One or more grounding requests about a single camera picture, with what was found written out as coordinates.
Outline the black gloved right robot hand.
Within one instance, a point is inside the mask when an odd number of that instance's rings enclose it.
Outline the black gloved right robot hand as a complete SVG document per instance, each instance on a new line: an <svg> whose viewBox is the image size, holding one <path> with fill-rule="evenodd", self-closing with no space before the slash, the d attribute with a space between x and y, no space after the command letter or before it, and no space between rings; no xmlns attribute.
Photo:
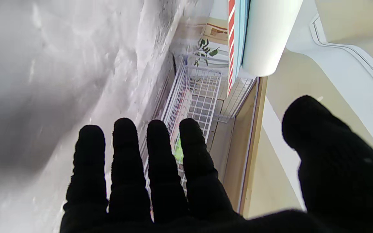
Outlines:
<svg viewBox="0 0 373 233"><path fill-rule="evenodd" d="M111 194L105 182L105 136L96 125L79 131L61 233L358 233L373 232L373 149L311 96L287 108L282 135L301 160L307 211L284 210L246 220L219 181L199 124L179 124L187 192L180 184L163 121L147 128L151 194L136 126L114 123Z"/></svg>

